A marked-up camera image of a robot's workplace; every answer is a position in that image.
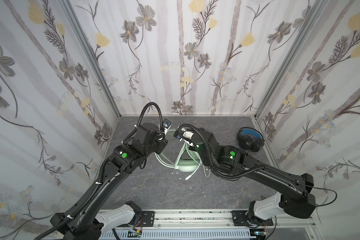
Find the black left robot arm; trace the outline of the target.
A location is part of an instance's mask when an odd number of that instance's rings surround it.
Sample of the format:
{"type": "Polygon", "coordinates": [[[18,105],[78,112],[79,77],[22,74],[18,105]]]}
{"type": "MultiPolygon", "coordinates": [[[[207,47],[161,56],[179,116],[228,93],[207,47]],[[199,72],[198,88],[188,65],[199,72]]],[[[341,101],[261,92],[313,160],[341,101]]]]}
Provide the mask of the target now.
{"type": "Polygon", "coordinates": [[[127,202],[127,211],[122,217],[103,218],[99,211],[116,188],[127,179],[136,168],[143,168],[148,157],[160,154],[168,144],[166,133],[172,123],[168,119],[157,126],[152,123],[136,125],[122,144],[101,163],[97,179],[84,195],[64,213],[56,213],[51,218],[52,228],[38,239],[58,231],[65,240],[97,240],[106,230],[107,224],[120,225],[136,222],[136,214],[141,209],[133,202],[127,202]]]}

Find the mint green over-ear headphones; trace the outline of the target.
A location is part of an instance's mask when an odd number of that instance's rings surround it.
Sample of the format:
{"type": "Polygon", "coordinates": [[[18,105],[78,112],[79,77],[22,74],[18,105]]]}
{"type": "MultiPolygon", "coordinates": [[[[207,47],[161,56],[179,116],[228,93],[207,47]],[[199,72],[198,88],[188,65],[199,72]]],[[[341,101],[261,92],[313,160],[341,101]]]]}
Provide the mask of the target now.
{"type": "Polygon", "coordinates": [[[159,155],[155,154],[155,157],[164,167],[185,173],[195,173],[201,167],[202,162],[199,155],[192,152],[189,147],[190,146],[184,142],[174,163],[163,153],[159,155]]]}

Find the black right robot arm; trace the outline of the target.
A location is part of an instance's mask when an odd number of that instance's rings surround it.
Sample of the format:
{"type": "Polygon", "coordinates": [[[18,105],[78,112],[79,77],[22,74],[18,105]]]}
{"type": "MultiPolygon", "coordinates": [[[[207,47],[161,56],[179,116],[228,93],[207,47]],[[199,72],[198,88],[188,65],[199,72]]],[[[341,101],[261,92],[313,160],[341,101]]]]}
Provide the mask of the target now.
{"type": "Polygon", "coordinates": [[[191,137],[202,162],[219,178],[236,181],[249,178],[276,191],[276,194],[250,204],[250,219],[267,220],[288,214],[299,219],[309,218],[316,209],[314,186],[309,174],[294,175],[265,164],[234,146],[221,146],[215,136],[203,128],[195,129],[191,137]]]}

